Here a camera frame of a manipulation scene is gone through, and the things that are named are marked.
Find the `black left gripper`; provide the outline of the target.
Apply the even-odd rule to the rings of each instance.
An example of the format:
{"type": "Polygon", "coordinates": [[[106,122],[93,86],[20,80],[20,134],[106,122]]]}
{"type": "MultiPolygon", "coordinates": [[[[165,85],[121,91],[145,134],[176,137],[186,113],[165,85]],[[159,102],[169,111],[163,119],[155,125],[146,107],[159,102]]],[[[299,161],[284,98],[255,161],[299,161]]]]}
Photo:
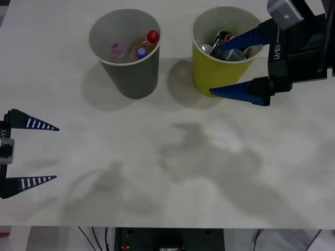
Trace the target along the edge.
{"type": "MultiPolygon", "coordinates": [[[[30,116],[20,110],[12,109],[4,115],[1,121],[1,140],[10,138],[11,129],[32,129],[59,131],[60,129],[50,123],[30,116]]],[[[21,192],[47,183],[57,176],[38,176],[38,177],[12,177],[6,178],[9,155],[4,155],[8,151],[1,150],[1,199],[7,199],[21,192]]]]}

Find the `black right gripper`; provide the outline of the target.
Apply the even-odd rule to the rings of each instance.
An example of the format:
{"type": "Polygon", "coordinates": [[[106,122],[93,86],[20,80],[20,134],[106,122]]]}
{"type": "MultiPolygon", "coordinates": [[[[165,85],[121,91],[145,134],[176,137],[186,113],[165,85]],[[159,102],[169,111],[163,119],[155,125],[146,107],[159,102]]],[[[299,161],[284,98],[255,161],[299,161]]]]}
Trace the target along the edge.
{"type": "Polygon", "coordinates": [[[320,16],[282,30],[273,19],[231,39],[220,51],[270,44],[267,69],[269,77],[211,88],[217,97],[269,106],[271,95],[288,92],[294,83],[316,81],[320,54],[320,16]]]}

